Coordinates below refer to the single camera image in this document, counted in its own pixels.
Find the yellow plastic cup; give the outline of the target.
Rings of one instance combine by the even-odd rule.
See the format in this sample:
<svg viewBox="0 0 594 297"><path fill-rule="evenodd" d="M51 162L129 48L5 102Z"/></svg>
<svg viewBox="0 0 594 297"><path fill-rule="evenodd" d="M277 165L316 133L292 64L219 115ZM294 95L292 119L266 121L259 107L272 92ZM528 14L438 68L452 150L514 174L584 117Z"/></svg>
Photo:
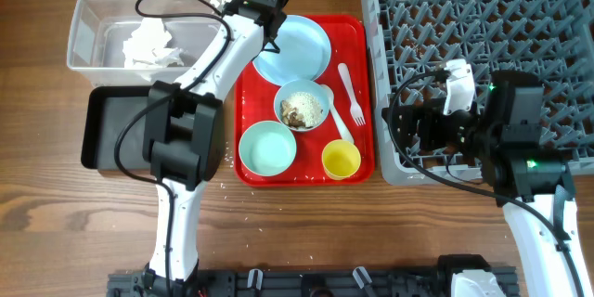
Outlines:
<svg viewBox="0 0 594 297"><path fill-rule="evenodd" d="M354 143L337 139L322 150L321 160L326 175L333 180L353 176L361 165L361 154Z"/></svg>

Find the rice and food leftovers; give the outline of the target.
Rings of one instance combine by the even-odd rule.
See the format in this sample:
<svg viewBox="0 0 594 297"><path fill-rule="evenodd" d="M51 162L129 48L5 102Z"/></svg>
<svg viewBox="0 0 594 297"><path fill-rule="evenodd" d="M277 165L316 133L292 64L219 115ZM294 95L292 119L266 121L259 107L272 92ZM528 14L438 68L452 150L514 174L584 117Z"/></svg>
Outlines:
<svg viewBox="0 0 594 297"><path fill-rule="evenodd" d="M296 92L280 103L281 121L290 128L306 130L318 126L324 110L318 99L310 93Z"/></svg>

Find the light blue bowl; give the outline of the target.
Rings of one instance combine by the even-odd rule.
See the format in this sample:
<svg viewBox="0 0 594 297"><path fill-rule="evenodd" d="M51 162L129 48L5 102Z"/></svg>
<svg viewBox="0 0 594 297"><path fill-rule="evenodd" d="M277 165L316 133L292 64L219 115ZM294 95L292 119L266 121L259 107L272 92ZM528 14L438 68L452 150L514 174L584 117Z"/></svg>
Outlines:
<svg viewBox="0 0 594 297"><path fill-rule="evenodd" d="M307 80L294 80L287 84L284 84L283 86L281 86L278 89L277 94L275 95L275 98L274 98L274 110L275 110L275 114L276 114L278 120L282 124L284 124L281 121L281 108L280 108L281 101L296 92L310 93L318 99L318 101L320 102L320 104L324 110L322 122L319 124L319 125L321 125L326 120L326 118L329 114L329 100L328 100L328 97L326 96L324 89L321 87L320 84L317 84L313 81L307 81ZM290 130L296 131L296 132L307 132L307 131L316 129L318 127L318 126L316 126L311 129L297 130L297 129L290 128L288 125L285 125L285 126L287 126Z"/></svg>

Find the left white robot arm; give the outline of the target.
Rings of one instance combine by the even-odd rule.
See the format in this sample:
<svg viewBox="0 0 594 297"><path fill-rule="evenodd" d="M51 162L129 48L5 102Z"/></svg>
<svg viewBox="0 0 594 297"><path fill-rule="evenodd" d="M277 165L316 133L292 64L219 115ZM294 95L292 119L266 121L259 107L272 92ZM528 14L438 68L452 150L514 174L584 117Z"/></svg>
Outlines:
<svg viewBox="0 0 594 297"><path fill-rule="evenodd" d="M198 296L200 201L225 148L223 104L245 67L274 40L289 0L213 0L217 34L173 83L148 92L142 156L159 196L157 244L139 294Z"/></svg>

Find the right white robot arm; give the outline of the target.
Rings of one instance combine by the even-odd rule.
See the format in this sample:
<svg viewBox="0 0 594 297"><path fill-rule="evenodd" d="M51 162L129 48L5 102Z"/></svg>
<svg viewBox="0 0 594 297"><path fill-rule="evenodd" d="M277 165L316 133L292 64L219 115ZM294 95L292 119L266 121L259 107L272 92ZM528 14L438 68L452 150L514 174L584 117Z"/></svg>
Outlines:
<svg viewBox="0 0 594 297"><path fill-rule="evenodd" d="M381 112L395 151L418 172L456 189L496 201L520 254L532 296L590 296L593 288L577 230L575 184L562 154L540 144L544 88L534 74L497 71L483 112L474 102L469 70L440 70L431 77L446 95L417 105L400 96L421 80L403 82ZM424 150L451 146L481 164L488 190L449 181L415 163L406 148L414 136Z"/></svg>

